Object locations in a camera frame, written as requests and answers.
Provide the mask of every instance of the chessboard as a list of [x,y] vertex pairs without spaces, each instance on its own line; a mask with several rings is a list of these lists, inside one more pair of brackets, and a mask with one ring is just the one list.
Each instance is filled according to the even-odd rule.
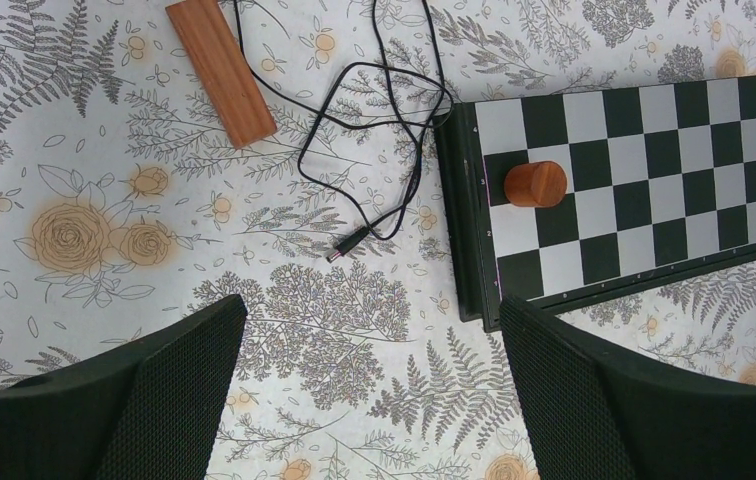
[[[444,120],[464,321],[497,330],[508,293],[557,314],[756,260],[756,76],[467,103]],[[566,173],[563,201],[510,204],[508,171],[540,161]]]

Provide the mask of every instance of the botanical print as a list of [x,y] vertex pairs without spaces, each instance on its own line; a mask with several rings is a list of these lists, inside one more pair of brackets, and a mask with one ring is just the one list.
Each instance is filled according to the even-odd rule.
[[[206,478],[539,480],[501,334],[458,319],[434,135],[399,233],[329,265],[362,219],[298,172],[314,113],[263,87],[278,131],[233,148],[169,3],[0,2],[0,388],[240,294]],[[436,42],[456,102],[756,74],[756,0],[430,0],[433,36],[418,1],[218,3],[248,65],[313,109],[349,62],[382,61],[373,4],[387,63],[436,79]],[[440,98],[391,81],[411,121]],[[394,120],[389,87],[359,65],[328,113]],[[302,168],[369,218],[417,158],[400,125],[325,120],[307,147]],[[756,385],[756,262],[562,318]]]

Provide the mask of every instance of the black and white checkered surface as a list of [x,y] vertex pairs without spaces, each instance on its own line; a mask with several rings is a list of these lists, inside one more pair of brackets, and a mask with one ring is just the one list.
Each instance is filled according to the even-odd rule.
[[[567,298],[756,244],[756,77],[475,108],[501,292]],[[544,160],[563,202],[508,203],[507,172]]]

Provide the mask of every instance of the black plug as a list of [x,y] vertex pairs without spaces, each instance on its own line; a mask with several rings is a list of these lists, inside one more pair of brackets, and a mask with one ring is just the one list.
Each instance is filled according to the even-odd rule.
[[346,237],[342,242],[338,243],[334,247],[334,253],[325,257],[325,260],[328,260],[328,263],[333,263],[334,260],[345,256],[347,253],[352,251],[354,247],[357,246],[357,244],[362,242],[363,239],[366,238],[367,235],[369,235],[369,233],[369,227],[360,227],[356,232]]

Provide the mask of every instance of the wire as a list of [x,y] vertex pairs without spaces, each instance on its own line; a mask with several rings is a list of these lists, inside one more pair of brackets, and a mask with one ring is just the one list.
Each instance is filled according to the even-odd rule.
[[[236,16],[236,20],[237,20],[237,39],[239,40],[240,50],[242,51],[243,56],[245,56],[245,47],[244,47],[245,44],[243,42],[242,24],[240,22],[239,2],[240,0],[233,0],[234,15]],[[434,31],[434,21],[431,18],[431,12],[428,10],[428,5],[426,3],[426,0],[421,0],[421,2],[422,2],[422,8],[425,11],[425,18],[427,19],[427,22],[428,22],[428,30],[429,30],[429,33],[431,34],[431,45],[433,46],[434,58],[436,59],[438,80],[434,80],[430,77],[422,75],[419,72],[416,72],[413,70],[407,70],[403,68],[390,66],[389,62],[387,61],[387,52],[384,47],[384,40],[383,38],[381,38],[381,32],[378,30],[378,20],[376,16],[376,6],[378,4],[377,0],[372,1],[371,20],[372,20],[372,31],[375,34],[375,39],[378,42],[378,47],[381,52],[381,63],[373,63],[373,62],[350,63],[337,76],[336,81],[331,87],[331,91],[325,97],[325,101],[323,102],[322,107],[319,108],[318,110],[277,91],[277,89],[269,85],[266,82],[266,80],[264,80],[260,75],[257,74],[257,72],[254,71],[254,69],[251,68],[251,66],[249,66],[249,69],[251,70],[251,74],[254,76],[254,78],[257,79],[257,81],[261,85],[266,87],[269,91],[271,91],[278,97],[284,100],[287,100],[288,102],[291,102],[295,105],[298,105],[299,107],[304,108],[305,110],[314,114],[313,126],[311,127],[310,132],[308,133],[305,139],[304,145],[302,145],[301,149],[299,150],[298,158],[296,159],[296,167],[298,168],[299,174],[302,177],[306,178],[307,180],[317,185],[320,185],[323,188],[337,192],[343,197],[345,197],[346,199],[348,199],[352,203],[352,205],[354,205],[354,207],[357,209],[358,213],[360,213],[360,216],[363,218],[363,222],[365,226],[361,227],[360,229],[358,229],[357,231],[355,231],[354,233],[352,233],[351,235],[343,239],[343,241],[341,241],[339,244],[337,244],[335,246],[335,252],[326,257],[328,262],[333,262],[337,258],[347,254],[349,251],[354,249],[357,246],[357,244],[360,243],[360,241],[362,241],[364,238],[366,238],[366,236],[368,236],[368,234],[370,233],[372,234],[372,236],[374,236],[378,240],[386,241],[386,240],[392,239],[399,232],[399,230],[402,227],[402,223],[404,222],[404,215],[405,215],[406,208],[408,204],[410,204],[410,202],[416,196],[416,191],[419,188],[420,181],[422,180],[422,154],[423,154],[423,149],[424,149],[423,147],[425,144],[425,134],[429,129],[436,128],[439,126],[439,125],[434,124],[434,117],[437,115],[437,111],[439,110],[440,105],[443,103],[443,100],[446,97],[448,97],[449,99],[449,112],[451,112],[451,110],[454,108],[454,98],[452,98],[451,92],[446,88],[445,76],[443,75],[443,63],[440,60],[440,51],[437,48],[437,41],[436,41],[437,35],[436,35],[436,32]],[[343,81],[345,80],[346,75],[352,69],[358,68],[358,67],[376,68],[384,72],[384,79],[385,79],[385,84],[387,87],[387,94],[389,97],[390,106],[393,109],[393,114],[396,117],[395,120],[385,120],[381,122],[370,123],[367,125],[354,125],[354,124],[345,122],[343,120],[340,120],[339,118],[334,117],[333,115],[328,114],[328,108],[330,107],[331,102],[333,101],[337,93],[337,90],[340,88]],[[421,123],[413,122],[413,121],[408,121],[404,118],[403,114],[399,110],[399,106],[396,102],[396,96],[393,91],[393,81],[391,78],[391,74],[393,73],[408,75],[439,88],[440,95],[437,99],[437,102],[434,105],[434,107],[428,112],[428,116],[424,122],[421,122]],[[365,129],[370,129],[370,128],[376,128],[379,126],[384,126],[384,125],[401,125],[404,132],[407,134],[408,137],[410,137],[411,141],[413,142],[414,164],[411,170],[411,174],[408,177],[407,186],[405,187],[404,195],[398,206],[381,214],[375,220],[370,220],[369,217],[366,215],[366,212],[364,212],[363,208],[360,206],[360,203],[357,201],[357,199],[354,198],[354,196],[342,190],[341,188],[331,185],[330,183],[324,182],[318,178],[314,178],[304,171],[304,169],[302,168],[304,157],[307,154],[307,151],[310,148],[311,143],[313,143],[313,140],[316,137],[316,133],[319,131],[319,127],[323,120],[328,120],[348,130],[365,130]],[[422,129],[419,132],[419,135],[416,135],[413,133],[413,130],[411,129],[412,127],[418,127]],[[398,217],[390,233],[387,235],[382,235],[381,233],[379,233],[376,227],[379,224],[381,224],[384,220],[390,218],[391,216],[397,213],[398,213]]]

